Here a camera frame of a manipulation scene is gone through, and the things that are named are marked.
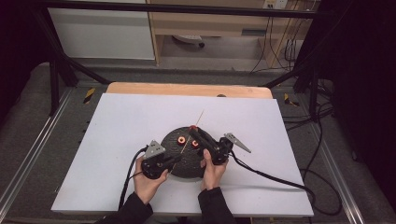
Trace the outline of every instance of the floor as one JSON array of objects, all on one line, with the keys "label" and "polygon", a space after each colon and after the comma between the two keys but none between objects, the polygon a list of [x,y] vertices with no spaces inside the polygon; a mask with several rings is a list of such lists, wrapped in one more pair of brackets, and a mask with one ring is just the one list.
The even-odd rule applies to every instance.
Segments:
[{"label": "floor", "polygon": [[[91,64],[91,67],[101,76],[117,81],[246,86],[260,85],[285,73],[285,69],[251,73],[261,56],[257,39],[206,37],[204,41],[205,47],[200,49],[198,46],[183,44],[168,36],[164,42],[163,62],[160,65],[147,62],[123,62],[127,63],[123,68],[114,68],[114,64],[106,66],[104,63]],[[284,66],[287,65],[284,59],[280,60]],[[257,69],[267,69],[264,60],[259,62]],[[101,92],[106,90],[106,86],[94,83],[80,73],[78,76],[81,79],[79,86],[70,90],[70,101],[57,120],[55,128],[51,130],[50,137],[43,142],[41,154],[36,155],[33,164],[28,167],[30,173],[21,181],[24,184],[20,185],[16,192],[18,194],[10,198],[13,204],[10,207],[4,207],[4,197],[0,200],[1,215],[5,216],[5,212],[7,213],[6,217],[0,216],[4,218],[3,223],[81,223],[82,220],[92,222],[99,218],[98,216],[69,217],[50,211],[51,204],[56,197],[56,189],[62,185],[68,167],[78,150],[78,142],[82,140],[83,131],[89,125],[87,121],[91,119]],[[302,99],[306,99],[306,95],[294,94],[291,88],[293,81],[290,79],[272,90],[274,97],[278,100],[282,116],[285,117],[305,115]],[[49,119],[49,85],[48,68],[45,65],[37,67],[21,99],[11,109],[1,127],[0,192],[2,195],[9,191],[8,184],[12,182],[13,176],[18,172],[26,155],[29,155],[31,146]],[[96,87],[96,92],[90,103],[85,105],[82,101],[90,87]],[[290,96],[294,104],[285,104],[285,93]],[[325,101],[325,98],[320,98],[320,103]],[[366,166],[352,160],[350,148],[336,118],[328,116],[322,120],[322,125],[324,134],[322,145],[331,149],[353,199],[359,207],[364,223],[396,223],[394,211]],[[299,167],[305,167],[308,164],[318,144],[315,127],[318,126],[307,124],[288,132]],[[323,175],[325,179],[332,181],[323,154],[317,155],[312,169]],[[326,211],[336,209],[338,205],[336,197],[321,180],[310,176],[305,184],[312,186],[318,195],[318,207]],[[313,223],[361,223],[351,221],[347,217],[346,210],[337,216],[325,216],[316,211],[312,221]],[[253,223],[307,222],[307,218],[253,218]]]}]

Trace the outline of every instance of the gray carpet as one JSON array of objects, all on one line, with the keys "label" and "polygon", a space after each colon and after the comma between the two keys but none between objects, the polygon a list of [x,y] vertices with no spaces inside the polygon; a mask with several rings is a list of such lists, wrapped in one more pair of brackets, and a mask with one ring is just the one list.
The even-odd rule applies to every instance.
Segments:
[{"label": "gray carpet", "polygon": [[[265,83],[278,74],[248,75],[241,72],[203,72],[186,70],[161,69],[104,69],[96,68],[96,72],[104,77],[117,81],[134,82],[170,82],[195,84],[239,84],[256,86]],[[0,132],[1,186],[4,190],[7,183],[17,171],[19,164],[33,144],[35,137],[45,123],[50,111],[50,93],[47,69],[38,68],[33,73],[30,83],[24,91],[21,101],[13,108]],[[90,81],[82,75],[84,81]],[[274,97],[279,102],[283,116],[301,116],[304,111],[299,106],[285,105],[283,91],[292,80],[281,88],[274,89]],[[14,204],[8,211],[7,218],[30,217],[61,220],[96,220],[97,216],[66,216],[50,211],[56,197],[54,192],[62,185],[67,170],[78,150],[78,141],[83,138],[83,130],[88,127],[87,121],[92,117],[100,95],[106,87],[96,89],[92,100],[84,105],[83,99],[89,87],[75,88],[58,124],[53,130],[49,141],[43,148],[33,170],[26,179]],[[325,139],[332,149],[338,165],[348,183],[359,209],[367,223],[396,223],[396,216],[388,202],[370,176],[366,166],[355,162],[350,157],[349,147],[338,127],[337,120],[328,117],[323,120]],[[300,167],[305,167],[317,145],[312,130],[305,125],[289,132],[290,142]],[[323,160],[318,155],[312,170],[330,180]],[[308,176],[306,185],[317,194],[317,206],[332,211],[337,206],[336,198],[323,182]],[[322,215],[315,211],[314,223],[348,223],[344,211],[335,217]],[[307,218],[254,218],[254,223],[307,223]]]}]

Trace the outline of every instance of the sleeve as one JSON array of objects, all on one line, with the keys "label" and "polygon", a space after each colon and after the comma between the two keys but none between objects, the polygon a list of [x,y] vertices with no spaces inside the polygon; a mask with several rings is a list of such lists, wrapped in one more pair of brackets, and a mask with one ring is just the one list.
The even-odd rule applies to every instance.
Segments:
[{"label": "sleeve", "polygon": [[136,193],[132,193],[120,211],[106,216],[95,222],[96,224],[121,224],[134,223],[140,224],[146,221],[152,215],[151,206],[144,205]]},{"label": "sleeve", "polygon": [[204,189],[198,195],[198,202],[202,211],[202,221],[218,224],[236,224],[235,218],[228,209],[220,188]]}]

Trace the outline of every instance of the person's left hand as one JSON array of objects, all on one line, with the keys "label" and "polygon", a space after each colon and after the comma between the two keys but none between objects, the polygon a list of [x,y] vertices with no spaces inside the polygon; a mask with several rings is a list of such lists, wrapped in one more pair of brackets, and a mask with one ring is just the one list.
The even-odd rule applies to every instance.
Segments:
[{"label": "person's left hand", "polygon": [[[134,175],[142,172],[142,160],[140,157],[134,165]],[[158,179],[149,179],[143,173],[134,176],[134,192],[144,204],[148,204],[154,197],[158,187],[163,183],[168,175],[168,169],[164,170]]]}]

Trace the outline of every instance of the white board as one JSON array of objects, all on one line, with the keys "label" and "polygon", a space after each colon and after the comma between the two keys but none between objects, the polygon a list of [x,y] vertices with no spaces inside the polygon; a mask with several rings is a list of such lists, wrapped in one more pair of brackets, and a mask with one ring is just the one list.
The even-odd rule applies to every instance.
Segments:
[{"label": "white board", "polygon": [[[174,129],[195,124],[220,139],[233,133],[252,153],[234,146],[253,169],[303,184],[276,100],[105,93],[51,210],[65,214],[117,211],[134,154]],[[266,179],[230,158],[220,184],[238,217],[313,216],[301,189]],[[133,192],[131,180],[127,196]],[[154,214],[199,215],[200,180],[169,176],[150,202]]]}]

